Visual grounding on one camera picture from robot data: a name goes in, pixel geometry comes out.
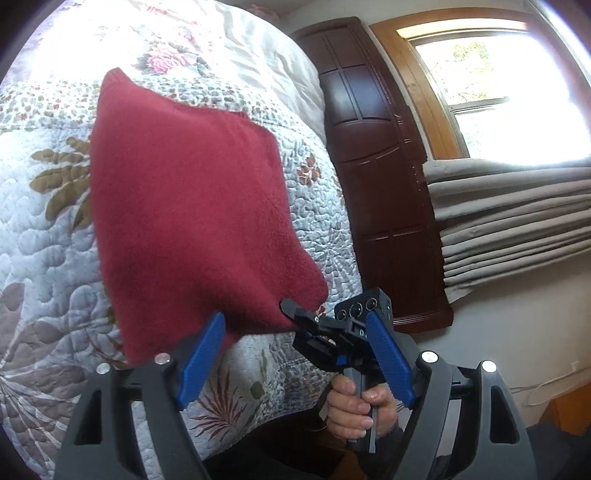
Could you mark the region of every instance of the red cloth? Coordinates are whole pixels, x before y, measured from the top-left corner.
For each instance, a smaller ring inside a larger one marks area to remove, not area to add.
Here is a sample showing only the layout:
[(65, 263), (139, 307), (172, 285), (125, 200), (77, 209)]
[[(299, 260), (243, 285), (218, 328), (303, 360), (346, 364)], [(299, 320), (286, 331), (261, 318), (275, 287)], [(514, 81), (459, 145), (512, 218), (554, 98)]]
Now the red cloth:
[(224, 347), (293, 329), (326, 282), (292, 227), (277, 142), (242, 114), (183, 105), (119, 70), (101, 88), (91, 192), (107, 293), (134, 364), (226, 316)]

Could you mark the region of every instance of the wooden furniture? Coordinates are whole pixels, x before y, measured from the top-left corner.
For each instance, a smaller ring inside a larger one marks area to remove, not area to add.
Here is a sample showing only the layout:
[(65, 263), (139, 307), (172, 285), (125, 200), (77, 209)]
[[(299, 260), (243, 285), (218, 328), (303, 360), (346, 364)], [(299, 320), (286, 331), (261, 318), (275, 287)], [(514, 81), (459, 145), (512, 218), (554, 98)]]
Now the wooden furniture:
[(552, 400), (540, 421), (550, 421), (571, 435), (584, 435), (591, 426), (591, 384)]
[(423, 176), (427, 154), (410, 108), (359, 18), (293, 38), (320, 74), (327, 147), (343, 188), (364, 288), (392, 299), (394, 325), (451, 325), (441, 240)]

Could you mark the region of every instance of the trigger handle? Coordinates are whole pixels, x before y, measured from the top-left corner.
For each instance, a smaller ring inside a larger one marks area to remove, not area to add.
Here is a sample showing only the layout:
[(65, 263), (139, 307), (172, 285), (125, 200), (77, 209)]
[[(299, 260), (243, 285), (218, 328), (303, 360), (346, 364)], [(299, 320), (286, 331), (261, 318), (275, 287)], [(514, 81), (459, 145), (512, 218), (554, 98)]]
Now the trigger handle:
[[(354, 368), (345, 368), (343, 375), (355, 382), (355, 397), (361, 398), (362, 393), (367, 390), (366, 376)], [(347, 447), (355, 452), (375, 453), (376, 428), (378, 426), (378, 408), (372, 407), (369, 415), (374, 424), (366, 431), (365, 437), (356, 440), (347, 440)]]

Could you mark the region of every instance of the hand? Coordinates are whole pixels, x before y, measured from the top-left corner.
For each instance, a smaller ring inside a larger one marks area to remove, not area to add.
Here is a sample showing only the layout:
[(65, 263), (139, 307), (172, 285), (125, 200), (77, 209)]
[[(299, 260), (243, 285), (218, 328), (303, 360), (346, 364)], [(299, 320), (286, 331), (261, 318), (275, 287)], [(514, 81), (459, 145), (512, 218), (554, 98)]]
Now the hand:
[(377, 437), (386, 435), (398, 419), (396, 401), (388, 387), (381, 384), (363, 392), (362, 398), (355, 397), (355, 382), (344, 375), (337, 375), (332, 381), (332, 390), (326, 401), (329, 405), (326, 426), (335, 437), (345, 440), (363, 438), (366, 430), (373, 425), (368, 417), (371, 406), (378, 406)]

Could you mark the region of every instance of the person's sleeve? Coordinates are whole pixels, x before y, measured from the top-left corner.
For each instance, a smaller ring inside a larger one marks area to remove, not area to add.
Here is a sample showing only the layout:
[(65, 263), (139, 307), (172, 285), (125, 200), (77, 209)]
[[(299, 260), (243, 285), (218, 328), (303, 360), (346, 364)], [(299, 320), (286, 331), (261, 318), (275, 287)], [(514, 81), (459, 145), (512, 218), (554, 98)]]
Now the person's sleeve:
[(385, 435), (376, 440), (375, 453), (357, 452), (357, 459), (361, 470), (370, 480), (379, 480), (384, 475), (388, 465), (391, 463), (396, 449), (400, 445), (400, 440), (404, 432), (398, 425)]
[[(403, 434), (403, 430), (397, 423), (390, 433), (375, 442), (375, 453), (357, 452), (361, 470), (369, 477), (369, 480), (382, 480), (394, 458), (395, 452), (400, 448)], [(431, 467), (429, 478), (431, 480), (443, 480), (448, 463), (448, 456), (437, 457)]]

